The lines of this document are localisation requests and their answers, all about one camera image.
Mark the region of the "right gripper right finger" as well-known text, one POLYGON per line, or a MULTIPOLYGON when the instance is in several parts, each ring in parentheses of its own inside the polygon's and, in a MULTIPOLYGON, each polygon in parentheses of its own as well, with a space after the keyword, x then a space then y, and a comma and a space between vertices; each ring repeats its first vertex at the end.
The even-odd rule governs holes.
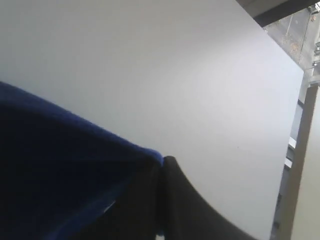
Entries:
POLYGON ((166 240, 251 240, 212 208, 192 186, 173 156, 160 175, 160 225, 166 240))

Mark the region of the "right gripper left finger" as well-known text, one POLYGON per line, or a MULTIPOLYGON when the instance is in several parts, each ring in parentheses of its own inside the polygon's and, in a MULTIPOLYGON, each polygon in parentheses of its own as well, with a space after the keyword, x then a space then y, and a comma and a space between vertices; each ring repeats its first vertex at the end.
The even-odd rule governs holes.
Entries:
POLYGON ((144 161, 115 204, 82 231, 83 240, 154 240, 160 165, 144 161))

